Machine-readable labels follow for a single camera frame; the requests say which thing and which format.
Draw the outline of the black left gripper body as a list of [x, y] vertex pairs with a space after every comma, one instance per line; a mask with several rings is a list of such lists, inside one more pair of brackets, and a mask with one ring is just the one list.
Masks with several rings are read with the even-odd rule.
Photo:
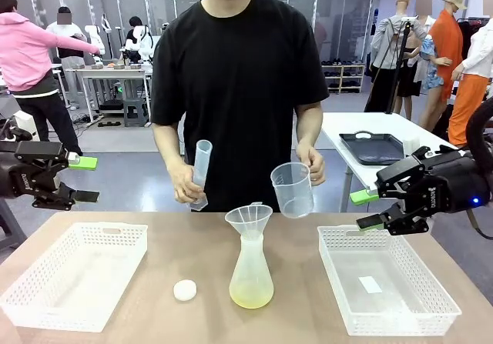
[[1, 197], [14, 199], [21, 195], [40, 195], [41, 188], [33, 175], [41, 172], [42, 155], [34, 152], [1, 152]]

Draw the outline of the person's left hand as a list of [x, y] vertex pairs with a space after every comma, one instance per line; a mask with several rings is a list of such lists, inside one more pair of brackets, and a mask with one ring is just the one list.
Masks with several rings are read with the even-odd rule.
[[318, 186], [324, 183], [324, 157], [309, 143], [299, 143], [296, 153], [298, 159], [309, 169], [311, 185]]

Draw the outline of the person's right hand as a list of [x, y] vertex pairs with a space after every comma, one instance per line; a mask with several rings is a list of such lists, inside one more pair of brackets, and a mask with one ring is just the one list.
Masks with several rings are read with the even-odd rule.
[[166, 166], [173, 183], [174, 196], [180, 203], [195, 203], [205, 198], [202, 187], [193, 182], [193, 167], [182, 159]]

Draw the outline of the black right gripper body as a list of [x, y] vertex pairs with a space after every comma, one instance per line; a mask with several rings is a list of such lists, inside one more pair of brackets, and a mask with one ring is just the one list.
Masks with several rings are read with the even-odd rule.
[[423, 159], [422, 214], [456, 213], [484, 205], [484, 176], [470, 154], [449, 152]]

